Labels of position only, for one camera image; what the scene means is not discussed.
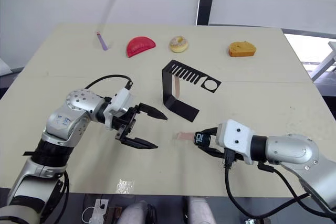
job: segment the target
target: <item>plug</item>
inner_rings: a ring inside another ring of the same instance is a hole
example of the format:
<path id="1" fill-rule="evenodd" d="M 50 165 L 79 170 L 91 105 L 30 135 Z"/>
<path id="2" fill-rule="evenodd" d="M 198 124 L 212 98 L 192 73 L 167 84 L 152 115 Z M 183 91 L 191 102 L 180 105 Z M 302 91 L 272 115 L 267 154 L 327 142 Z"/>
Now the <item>plug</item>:
<path id="1" fill-rule="evenodd" d="M 235 161 L 235 159 L 236 159 L 236 152 L 231 149 L 224 148 L 224 160 L 225 160 L 224 167 L 231 169 L 232 163 Z"/>
<path id="2" fill-rule="evenodd" d="M 273 166 L 265 165 L 262 161 L 259 161 L 258 169 L 259 170 L 264 170 L 264 171 L 269 172 L 269 173 L 273 173 L 274 170 L 275 170 Z"/>

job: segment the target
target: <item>donut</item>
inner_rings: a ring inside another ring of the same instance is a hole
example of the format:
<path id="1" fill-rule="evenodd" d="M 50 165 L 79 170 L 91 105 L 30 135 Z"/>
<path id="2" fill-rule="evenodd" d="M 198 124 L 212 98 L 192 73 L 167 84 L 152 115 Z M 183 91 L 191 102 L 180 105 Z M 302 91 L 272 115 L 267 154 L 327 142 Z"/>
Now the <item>donut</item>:
<path id="1" fill-rule="evenodd" d="M 173 52 L 183 52 L 188 46 L 189 43 L 183 36 L 176 36 L 169 43 L 169 47 Z"/>

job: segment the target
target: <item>beige tabletop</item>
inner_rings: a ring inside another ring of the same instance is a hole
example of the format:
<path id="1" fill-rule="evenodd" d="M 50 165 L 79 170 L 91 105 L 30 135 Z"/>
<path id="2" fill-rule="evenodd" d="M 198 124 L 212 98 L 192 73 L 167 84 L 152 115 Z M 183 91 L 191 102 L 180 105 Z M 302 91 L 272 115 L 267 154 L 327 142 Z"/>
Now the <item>beige tabletop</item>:
<path id="1" fill-rule="evenodd" d="M 195 132 L 234 119 L 259 135 L 300 133 L 314 139 L 325 155 L 336 159 L 336 124 L 281 30 L 247 27 L 183 27 L 106 25 L 103 51 L 95 36 L 97 25 L 64 24 L 43 43 L 5 96 L 0 100 L 0 187 L 11 187 L 26 157 L 40 139 L 46 120 L 67 94 L 112 73 L 133 81 L 134 104 L 143 102 L 166 114 L 168 121 L 138 115 L 130 136 L 159 146 L 136 150 L 114 139 L 115 131 L 92 122 L 73 151 L 69 163 L 70 191 L 121 192 L 120 181 L 132 185 L 128 193 L 160 195 L 226 195 L 222 161 L 200 151 L 192 141 L 177 140 L 179 132 Z M 189 49 L 174 54 L 168 48 L 176 35 L 185 36 Z M 148 36 L 156 47 L 132 58 L 128 41 Z M 255 56 L 231 58 L 233 41 L 249 41 Z M 215 93 L 181 81 L 180 99 L 200 112 L 193 123 L 162 103 L 161 70 L 176 59 L 222 82 Z M 115 94 L 124 80 L 106 80 L 92 87 L 101 96 Z M 297 179 L 281 171 L 294 188 Z M 237 196 L 290 196 L 277 176 L 243 162 L 230 173 Z"/>

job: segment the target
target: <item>purple stick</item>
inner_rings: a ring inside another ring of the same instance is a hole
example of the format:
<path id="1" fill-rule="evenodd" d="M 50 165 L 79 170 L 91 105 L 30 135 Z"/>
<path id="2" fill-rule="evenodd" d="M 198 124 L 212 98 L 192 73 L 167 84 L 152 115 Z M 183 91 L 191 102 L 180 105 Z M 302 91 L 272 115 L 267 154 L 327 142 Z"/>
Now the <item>purple stick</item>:
<path id="1" fill-rule="evenodd" d="M 101 43 L 101 46 L 102 46 L 102 48 L 104 49 L 104 51 L 108 50 L 108 48 L 107 48 L 107 46 L 106 46 L 106 44 L 105 44 L 105 42 L 104 42 L 104 40 L 103 40 L 103 38 L 101 37 L 101 35 L 100 35 L 99 32 L 97 32 L 97 36 L 98 36 L 98 39 L 99 39 L 99 41 L 100 41 L 100 43 Z"/>

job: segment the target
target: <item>white wall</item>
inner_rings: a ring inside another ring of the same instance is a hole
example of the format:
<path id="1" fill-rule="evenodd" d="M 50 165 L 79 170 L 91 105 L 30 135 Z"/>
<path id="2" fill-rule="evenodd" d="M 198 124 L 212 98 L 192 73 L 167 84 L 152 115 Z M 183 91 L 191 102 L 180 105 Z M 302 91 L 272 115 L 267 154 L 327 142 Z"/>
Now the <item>white wall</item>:
<path id="1" fill-rule="evenodd" d="M 213 0 L 209 22 L 336 34 L 335 13 L 336 0 Z"/>
<path id="2" fill-rule="evenodd" d="M 0 0 L 0 57 L 11 68 L 24 66 L 61 22 L 193 25 L 197 4 L 198 0 Z"/>

